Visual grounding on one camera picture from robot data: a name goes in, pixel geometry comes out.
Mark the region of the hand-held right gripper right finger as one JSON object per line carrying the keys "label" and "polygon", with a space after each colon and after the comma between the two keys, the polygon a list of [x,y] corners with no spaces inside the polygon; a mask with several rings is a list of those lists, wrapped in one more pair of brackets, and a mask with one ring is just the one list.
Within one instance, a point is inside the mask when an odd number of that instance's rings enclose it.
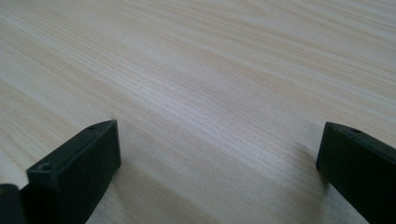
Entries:
{"label": "hand-held right gripper right finger", "polygon": [[396,148],[328,122],[316,167],[370,224],[396,224]]}

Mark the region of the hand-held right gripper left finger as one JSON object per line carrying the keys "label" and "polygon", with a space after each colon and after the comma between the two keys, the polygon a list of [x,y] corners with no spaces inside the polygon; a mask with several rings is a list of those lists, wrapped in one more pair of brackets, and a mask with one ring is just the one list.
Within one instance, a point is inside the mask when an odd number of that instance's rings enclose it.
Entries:
{"label": "hand-held right gripper left finger", "polygon": [[27,170],[21,198],[31,224],[85,224],[120,168],[118,123],[84,129]]}

